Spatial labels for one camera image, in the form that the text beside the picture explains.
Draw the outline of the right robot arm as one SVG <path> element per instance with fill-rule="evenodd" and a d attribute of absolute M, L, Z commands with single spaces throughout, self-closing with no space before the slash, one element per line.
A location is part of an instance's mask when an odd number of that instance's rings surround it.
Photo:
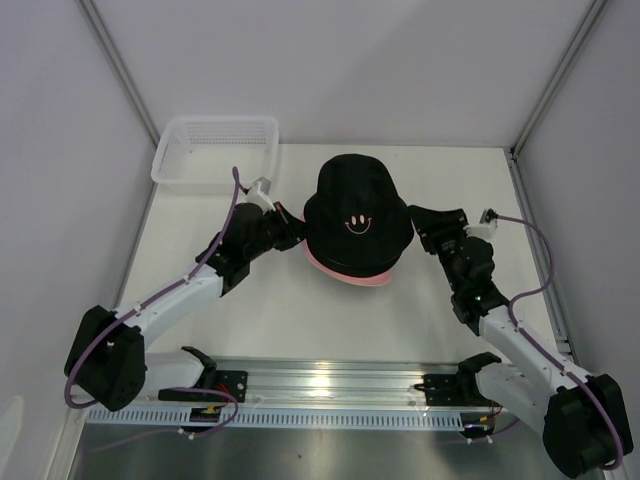
<path fill-rule="evenodd" d="M 409 215 L 424 250 L 444 270 L 457 319 L 507 358 L 480 354 L 462 362 L 455 381 L 460 399 L 505 407 L 541 437 L 569 478 L 620 468 L 634 449 L 622 389 L 610 375 L 592 373 L 544 344 L 516 318 L 515 304 L 526 295 L 507 299 L 492 278 L 489 240 L 501 215 L 487 209 L 477 226 L 461 209 L 412 205 Z"/>

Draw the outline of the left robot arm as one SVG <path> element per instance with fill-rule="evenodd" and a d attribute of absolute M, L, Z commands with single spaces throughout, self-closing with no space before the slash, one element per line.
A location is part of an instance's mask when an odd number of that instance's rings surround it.
<path fill-rule="evenodd" d="M 158 392 L 163 400 L 213 399 L 217 364 L 212 358 L 186 346 L 169 360 L 153 361 L 148 347 L 185 316 L 238 286 L 249 275 L 252 261 L 271 250 L 297 246 L 305 234 L 305 223 L 280 203 L 267 209 L 238 204 L 184 277 L 133 306 L 89 309 L 64 366 L 67 405 L 81 406 L 72 398 L 73 387 L 109 411 L 148 391 Z"/>

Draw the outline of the beige bucket hat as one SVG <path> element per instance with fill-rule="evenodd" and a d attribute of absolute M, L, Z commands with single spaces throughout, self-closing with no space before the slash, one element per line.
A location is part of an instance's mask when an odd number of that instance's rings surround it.
<path fill-rule="evenodd" d="M 391 282 L 391 280 L 384 280 L 384 281 L 378 281 L 378 282 L 367 282 L 367 283 L 362 283 L 360 286 L 363 287 L 382 287 L 382 286 L 386 286 Z"/>

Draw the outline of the black smiley bucket hat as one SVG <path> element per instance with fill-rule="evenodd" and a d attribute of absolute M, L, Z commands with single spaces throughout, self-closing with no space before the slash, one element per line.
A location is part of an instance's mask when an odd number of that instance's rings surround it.
<path fill-rule="evenodd" d="M 408 206 L 387 167 L 361 154 L 325 162 L 303 209 L 306 241 L 335 260 L 388 260 L 413 239 Z"/>

